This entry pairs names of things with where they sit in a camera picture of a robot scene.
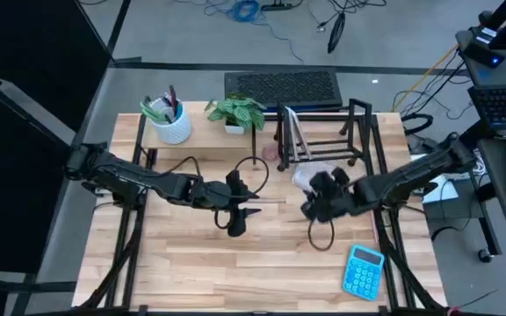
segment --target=blue calculator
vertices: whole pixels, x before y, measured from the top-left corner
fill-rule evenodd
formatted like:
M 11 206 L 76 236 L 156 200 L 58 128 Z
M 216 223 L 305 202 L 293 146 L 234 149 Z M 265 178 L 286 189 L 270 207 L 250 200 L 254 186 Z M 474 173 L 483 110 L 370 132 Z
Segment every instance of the blue calculator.
M 372 249 L 354 245 L 344 271 L 343 290 L 373 301 L 378 297 L 384 255 Z

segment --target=chair wheel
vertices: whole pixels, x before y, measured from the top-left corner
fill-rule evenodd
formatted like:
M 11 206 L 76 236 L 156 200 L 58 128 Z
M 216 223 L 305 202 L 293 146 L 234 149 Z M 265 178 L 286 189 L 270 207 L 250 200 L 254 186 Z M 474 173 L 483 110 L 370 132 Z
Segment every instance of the chair wheel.
M 489 253 L 489 249 L 484 248 L 480 251 L 478 251 L 478 258 L 481 262 L 489 263 L 491 260 L 493 260 L 493 255 Z

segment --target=wooden tabletop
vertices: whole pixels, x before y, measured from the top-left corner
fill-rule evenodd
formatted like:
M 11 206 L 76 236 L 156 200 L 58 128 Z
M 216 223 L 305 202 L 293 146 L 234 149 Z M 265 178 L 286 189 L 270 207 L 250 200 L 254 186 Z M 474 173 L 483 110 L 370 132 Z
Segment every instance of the wooden tabletop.
M 206 121 L 202 113 L 205 102 L 185 102 L 184 105 L 193 124 L 191 138 L 186 144 L 165 146 L 154 140 L 152 128 L 146 127 L 144 131 L 147 135 L 142 141 L 144 147 L 158 148 L 155 170 L 166 170 L 178 160 L 194 155 L 199 158 L 205 181 L 224 181 L 239 160 L 251 155 L 250 135 L 227 135 L 221 122 L 214 122 L 218 124 L 215 125 Z M 398 113 L 376 115 L 387 166 L 393 170 L 409 162 L 400 116 Z M 140 114 L 118 116 L 110 150 L 120 158 L 130 160 L 132 157 L 139 117 Z M 308 141 L 342 138 L 338 135 L 340 122 L 301 124 Z M 202 128 L 205 125 L 213 128 L 206 130 Z M 267 122 L 265 129 L 257 132 L 257 154 L 261 154 L 263 147 L 275 144 L 272 140 L 275 130 L 276 123 Z M 360 147 L 358 134 L 355 136 L 355 147 Z M 370 147 L 372 165 L 378 173 L 373 142 Z M 351 179 L 365 175 L 361 161 L 354 167 L 341 161 L 332 163 L 344 168 Z M 371 212 L 336 219 L 333 247 L 318 252 L 307 241 L 308 223 L 300 211 L 305 197 L 291 181 L 295 166 L 278 172 L 277 162 L 269 162 L 269 165 L 270 177 L 259 193 L 261 198 L 242 205 L 263 211 L 247 218 L 247 232 L 238 238 L 230 238 L 225 230 L 218 229 L 213 223 L 212 212 L 170 205 L 156 194 L 148 195 L 132 310 L 145 304 L 157 311 L 376 312 L 379 305 L 387 305 L 384 277 L 380 281 L 380 294 L 373 302 L 345 293 L 341 287 L 347 255 L 353 244 L 379 250 Z M 178 171 L 196 172 L 191 163 Z M 264 179 L 262 164 L 253 166 L 245 162 L 240 171 L 242 180 L 251 189 L 257 188 Z M 418 201 L 410 204 L 423 208 Z M 111 267 L 119 220 L 120 209 L 114 206 L 95 211 L 73 305 L 81 304 Z M 227 220 L 227 214 L 220 214 L 222 225 Z M 403 209 L 399 221 L 409 267 L 432 297 L 445 305 L 424 215 Z M 317 244 L 329 242 L 329 225 L 315 225 L 312 233 Z M 397 269 L 394 273 L 403 305 L 401 279 Z M 119 278 L 117 305 L 123 286 L 124 273 Z

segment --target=blue cable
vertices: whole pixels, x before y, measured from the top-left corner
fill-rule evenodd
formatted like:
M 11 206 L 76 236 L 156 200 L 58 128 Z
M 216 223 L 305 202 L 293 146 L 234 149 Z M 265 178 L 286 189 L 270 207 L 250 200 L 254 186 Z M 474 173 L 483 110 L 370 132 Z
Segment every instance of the blue cable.
M 204 14 L 208 17 L 213 16 L 216 13 L 223 13 L 228 18 L 233 19 L 236 22 L 245 22 L 245 23 L 251 23 L 252 25 L 256 26 L 268 26 L 271 30 L 272 36 L 277 40 L 285 40 L 288 42 L 288 45 L 290 47 L 290 52 L 296 58 L 297 60 L 304 63 L 304 60 L 301 59 L 296 52 L 294 51 L 294 45 L 293 42 L 288 38 L 279 37 L 275 32 L 272 26 L 266 22 L 266 16 L 263 14 L 262 11 L 259 10 L 259 2 L 257 0 L 236 0 L 234 5 L 232 5 L 228 9 L 221 9 L 220 7 L 222 5 L 228 4 L 228 0 L 223 0 L 223 2 L 218 4 L 213 4 L 211 0 L 206 0 L 203 4 L 197 4 L 193 1 L 185 1 L 185 0 L 174 0 L 175 2 L 182 3 L 182 4 L 194 4 L 194 5 L 206 5 L 204 8 Z

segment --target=gray floor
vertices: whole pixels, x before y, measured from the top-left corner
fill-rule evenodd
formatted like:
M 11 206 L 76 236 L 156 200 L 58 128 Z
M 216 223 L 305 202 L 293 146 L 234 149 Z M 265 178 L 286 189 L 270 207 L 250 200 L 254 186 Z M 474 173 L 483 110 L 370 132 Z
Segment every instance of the gray floor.
M 326 33 L 315 32 L 316 23 L 307 7 L 322 21 L 332 14 L 327 1 L 307 0 L 293 11 L 267 14 L 267 21 L 277 35 L 293 40 L 297 55 L 309 65 L 428 68 L 455 44 L 457 30 L 477 24 L 480 11 L 493 9 L 500 2 L 398 0 L 390 1 L 386 8 L 368 7 L 347 16 L 343 38 L 333 54 L 325 52 L 332 24 Z M 121 0 L 109 0 L 84 7 L 104 42 L 110 37 L 120 4 Z M 239 24 L 222 14 L 207 17 L 201 6 L 172 0 L 133 0 L 114 56 L 141 56 L 144 61 L 158 62 L 300 64 L 291 56 L 288 44 L 272 38 L 266 26 Z M 375 111 L 389 111 L 395 93 L 408 89 L 418 79 L 415 75 L 338 74 L 343 99 L 365 100 L 373 104 Z M 97 96 L 86 141 L 109 140 L 118 113 L 137 112 L 143 96 L 157 96 L 169 84 L 175 85 L 183 100 L 223 98 L 223 72 L 109 69 Z M 468 106 L 468 87 L 449 84 L 438 94 L 438 100 L 452 109 L 450 116 L 457 117 Z M 12 86 L 6 92 L 21 99 L 29 111 L 48 119 L 64 139 L 71 137 L 28 97 L 21 96 Z M 435 116 L 435 124 L 421 135 L 434 140 L 453 131 L 463 132 L 478 118 L 472 108 L 458 121 L 449 120 L 445 110 L 434 103 L 424 112 Z M 39 281 L 76 280 L 93 204 L 94 198 L 78 183 L 70 185 Z M 467 212 L 468 207 L 462 205 L 462 212 Z M 490 264 L 481 263 L 476 257 L 476 252 L 486 246 L 476 220 L 462 233 L 443 232 L 434 246 L 450 305 L 462 305 L 498 289 L 465 310 L 506 314 L 506 223 L 496 201 L 488 203 L 488 211 L 503 251 Z M 451 224 L 461 226 L 464 221 Z M 442 225 L 430 222 L 430 229 Z M 34 295 L 29 312 L 63 310 L 70 302 L 71 295 Z

